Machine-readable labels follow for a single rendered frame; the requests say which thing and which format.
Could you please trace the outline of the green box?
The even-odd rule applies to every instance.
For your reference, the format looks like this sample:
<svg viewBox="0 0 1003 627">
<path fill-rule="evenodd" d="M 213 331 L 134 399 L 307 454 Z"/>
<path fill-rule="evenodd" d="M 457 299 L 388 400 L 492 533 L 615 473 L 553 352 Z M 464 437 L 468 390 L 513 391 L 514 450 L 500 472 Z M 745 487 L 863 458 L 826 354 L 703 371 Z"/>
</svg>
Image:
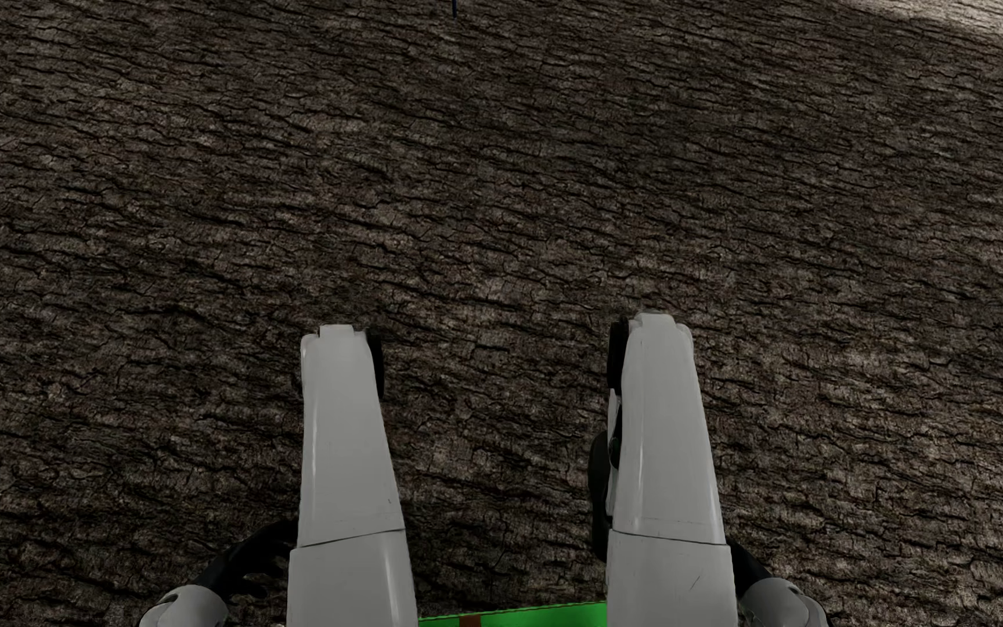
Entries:
<svg viewBox="0 0 1003 627">
<path fill-rule="evenodd" d="M 419 627 L 606 627 L 604 601 L 428 617 Z"/>
</svg>

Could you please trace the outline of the white robot leg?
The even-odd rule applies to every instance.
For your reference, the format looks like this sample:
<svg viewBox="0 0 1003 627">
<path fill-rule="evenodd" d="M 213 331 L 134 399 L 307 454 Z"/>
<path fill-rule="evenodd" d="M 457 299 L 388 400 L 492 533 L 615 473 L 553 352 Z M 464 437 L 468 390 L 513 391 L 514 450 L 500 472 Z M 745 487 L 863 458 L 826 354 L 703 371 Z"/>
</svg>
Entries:
<svg viewBox="0 0 1003 627">
<path fill-rule="evenodd" d="M 650 309 L 613 336 L 606 625 L 737 627 L 691 332 Z"/>
<path fill-rule="evenodd" d="M 380 344 L 349 323 L 301 340 L 303 446 L 286 627 L 419 627 L 381 410 Z"/>
</svg>

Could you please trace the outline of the white left robot leg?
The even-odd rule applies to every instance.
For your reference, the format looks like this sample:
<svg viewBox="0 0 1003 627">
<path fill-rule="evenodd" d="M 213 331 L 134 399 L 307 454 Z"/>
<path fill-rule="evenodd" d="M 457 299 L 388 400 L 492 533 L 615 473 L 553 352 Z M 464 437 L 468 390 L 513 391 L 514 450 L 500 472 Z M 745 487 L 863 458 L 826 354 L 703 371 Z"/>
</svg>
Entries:
<svg viewBox="0 0 1003 627">
<path fill-rule="evenodd" d="M 419 627 L 381 410 L 380 344 L 349 323 L 301 340 L 303 446 L 286 627 Z"/>
</svg>

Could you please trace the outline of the white right robot leg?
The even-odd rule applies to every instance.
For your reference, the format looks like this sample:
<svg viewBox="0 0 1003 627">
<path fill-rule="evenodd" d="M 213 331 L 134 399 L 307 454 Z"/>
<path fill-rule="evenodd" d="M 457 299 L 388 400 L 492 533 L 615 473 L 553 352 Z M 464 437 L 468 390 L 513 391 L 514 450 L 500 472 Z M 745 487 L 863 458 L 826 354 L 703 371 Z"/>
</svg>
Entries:
<svg viewBox="0 0 1003 627">
<path fill-rule="evenodd" d="M 606 625 L 737 627 L 691 332 L 650 309 L 613 336 Z"/>
</svg>

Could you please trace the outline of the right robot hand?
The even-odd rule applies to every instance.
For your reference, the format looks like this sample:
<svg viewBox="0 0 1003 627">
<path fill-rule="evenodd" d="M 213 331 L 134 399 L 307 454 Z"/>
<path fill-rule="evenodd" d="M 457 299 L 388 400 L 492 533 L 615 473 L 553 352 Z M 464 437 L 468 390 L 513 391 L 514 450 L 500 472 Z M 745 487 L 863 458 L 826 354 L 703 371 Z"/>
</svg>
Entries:
<svg viewBox="0 0 1003 627">
<path fill-rule="evenodd" d="M 739 627 L 835 627 L 825 609 L 792 582 L 773 576 L 727 535 Z"/>
</svg>

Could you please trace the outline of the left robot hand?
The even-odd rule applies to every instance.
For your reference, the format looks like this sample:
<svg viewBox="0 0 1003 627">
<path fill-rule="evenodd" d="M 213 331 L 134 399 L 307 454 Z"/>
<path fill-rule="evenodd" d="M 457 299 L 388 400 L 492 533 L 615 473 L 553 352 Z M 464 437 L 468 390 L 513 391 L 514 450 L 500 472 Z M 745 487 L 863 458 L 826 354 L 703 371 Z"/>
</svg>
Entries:
<svg viewBox="0 0 1003 627">
<path fill-rule="evenodd" d="M 298 520 L 277 521 L 225 549 L 191 583 L 166 592 L 139 620 L 137 627 L 224 627 L 236 596 L 263 599 L 266 587 L 253 575 L 273 580 L 286 574 L 277 559 L 286 559 L 298 539 Z"/>
</svg>

